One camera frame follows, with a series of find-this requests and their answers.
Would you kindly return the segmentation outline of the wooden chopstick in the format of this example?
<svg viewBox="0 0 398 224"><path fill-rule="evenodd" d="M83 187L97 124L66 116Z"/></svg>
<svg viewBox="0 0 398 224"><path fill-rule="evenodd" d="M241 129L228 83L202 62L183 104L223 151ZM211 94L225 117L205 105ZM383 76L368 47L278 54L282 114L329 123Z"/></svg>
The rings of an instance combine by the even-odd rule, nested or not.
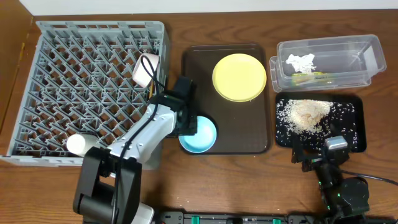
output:
<svg viewBox="0 0 398 224"><path fill-rule="evenodd" d="M150 83L149 98L152 98L153 92L154 92L154 82L151 81L151 83Z"/></svg>

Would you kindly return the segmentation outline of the rice and food scraps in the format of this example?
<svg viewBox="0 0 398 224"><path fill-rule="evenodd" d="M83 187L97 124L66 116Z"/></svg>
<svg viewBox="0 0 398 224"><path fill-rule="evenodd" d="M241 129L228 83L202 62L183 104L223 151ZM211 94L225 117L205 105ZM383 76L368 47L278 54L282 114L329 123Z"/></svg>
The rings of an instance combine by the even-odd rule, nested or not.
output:
<svg viewBox="0 0 398 224"><path fill-rule="evenodd" d="M304 148L318 149L334 136L333 125L355 150L359 141L355 111L351 103L281 99L276 104L277 144L292 147L294 136L298 136Z"/></svg>

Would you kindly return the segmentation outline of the light blue bowl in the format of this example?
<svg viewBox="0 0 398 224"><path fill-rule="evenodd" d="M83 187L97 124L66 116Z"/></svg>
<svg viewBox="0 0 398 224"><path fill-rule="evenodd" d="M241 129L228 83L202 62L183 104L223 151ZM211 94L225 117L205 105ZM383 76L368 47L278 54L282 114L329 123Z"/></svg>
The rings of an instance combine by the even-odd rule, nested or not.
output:
<svg viewBox="0 0 398 224"><path fill-rule="evenodd" d="M214 145L216 138L215 124L204 116L198 116L197 133L193 136L179 136L178 140L186 151L199 154L209 150Z"/></svg>

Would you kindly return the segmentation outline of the white bowl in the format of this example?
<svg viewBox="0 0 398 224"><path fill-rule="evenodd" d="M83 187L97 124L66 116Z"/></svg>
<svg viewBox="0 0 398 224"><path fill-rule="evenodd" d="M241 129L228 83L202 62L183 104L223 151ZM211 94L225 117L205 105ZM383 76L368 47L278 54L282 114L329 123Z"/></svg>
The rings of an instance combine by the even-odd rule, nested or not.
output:
<svg viewBox="0 0 398 224"><path fill-rule="evenodd" d="M132 73L132 79L141 87L146 88L157 75L160 57L154 54L142 54Z"/></svg>

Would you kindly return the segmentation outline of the yellow plate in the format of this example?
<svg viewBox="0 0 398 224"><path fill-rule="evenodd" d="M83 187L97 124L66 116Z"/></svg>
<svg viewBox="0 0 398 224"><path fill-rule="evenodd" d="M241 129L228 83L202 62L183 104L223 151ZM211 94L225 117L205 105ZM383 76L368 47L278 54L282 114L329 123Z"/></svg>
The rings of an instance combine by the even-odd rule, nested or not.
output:
<svg viewBox="0 0 398 224"><path fill-rule="evenodd" d="M261 94L267 83L267 74L263 64L255 57L231 54L215 65L212 82L224 99L246 102Z"/></svg>

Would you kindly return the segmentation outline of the green snack wrapper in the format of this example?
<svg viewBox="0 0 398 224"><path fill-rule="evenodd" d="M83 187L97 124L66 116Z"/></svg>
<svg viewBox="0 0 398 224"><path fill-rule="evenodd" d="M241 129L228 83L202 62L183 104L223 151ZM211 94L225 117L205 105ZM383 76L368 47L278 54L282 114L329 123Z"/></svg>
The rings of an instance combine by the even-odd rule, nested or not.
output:
<svg viewBox="0 0 398 224"><path fill-rule="evenodd" d="M329 79L329 75L323 72L292 74L292 83L294 85L306 85L309 83L316 83L323 79Z"/></svg>

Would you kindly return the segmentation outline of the white tissue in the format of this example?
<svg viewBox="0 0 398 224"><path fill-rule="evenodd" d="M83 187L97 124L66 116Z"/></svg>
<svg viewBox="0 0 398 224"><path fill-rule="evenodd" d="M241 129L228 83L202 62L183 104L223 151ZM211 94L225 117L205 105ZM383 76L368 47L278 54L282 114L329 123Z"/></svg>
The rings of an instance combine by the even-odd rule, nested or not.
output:
<svg viewBox="0 0 398 224"><path fill-rule="evenodd" d="M314 54L307 54L302 57L290 54L285 62L293 66L297 73L312 73L316 69L316 66L313 64L314 58Z"/></svg>

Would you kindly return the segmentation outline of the white cup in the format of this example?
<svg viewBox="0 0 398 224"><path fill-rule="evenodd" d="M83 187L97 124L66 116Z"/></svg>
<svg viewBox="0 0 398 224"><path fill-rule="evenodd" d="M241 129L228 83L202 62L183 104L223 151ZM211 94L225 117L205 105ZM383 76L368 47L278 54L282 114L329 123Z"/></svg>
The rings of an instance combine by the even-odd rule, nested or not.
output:
<svg viewBox="0 0 398 224"><path fill-rule="evenodd" d="M92 147L101 147L98 138L94 135L73 134L67 139L68 151L80 157L84 157Z"/></svg>

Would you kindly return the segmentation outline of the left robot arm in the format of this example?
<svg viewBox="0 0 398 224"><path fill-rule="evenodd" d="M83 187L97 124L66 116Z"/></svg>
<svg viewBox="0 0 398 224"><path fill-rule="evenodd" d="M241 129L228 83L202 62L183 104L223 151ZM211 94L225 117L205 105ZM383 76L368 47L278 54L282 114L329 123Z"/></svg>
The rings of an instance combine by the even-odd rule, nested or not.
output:
<svg viewBox="0 0 398 224"><path fill-rule="evenodd" d="M142 118L118 141L88 150L73 201L83 223L152 223L154 209L140 201L142 170L154 163L163 139L196 134L194 92L193 81L180 77L149 100Z"/></svg>

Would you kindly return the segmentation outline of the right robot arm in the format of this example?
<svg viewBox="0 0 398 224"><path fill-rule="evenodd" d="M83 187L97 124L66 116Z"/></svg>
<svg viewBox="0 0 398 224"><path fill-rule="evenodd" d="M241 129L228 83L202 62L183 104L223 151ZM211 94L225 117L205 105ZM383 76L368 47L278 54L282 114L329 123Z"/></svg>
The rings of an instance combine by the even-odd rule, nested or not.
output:
<svg viewBox="0 0 398 224"><path fill-rule="evenodd" d="M316 223L348 223L351 217L369 210L368 183L362 177L344 178L339 165L349 159L348 143L343 136L325 140L315 152L305 152L298 136L293 138L292 163L301 163L303 172L314 171L328 214Z"/></svg>

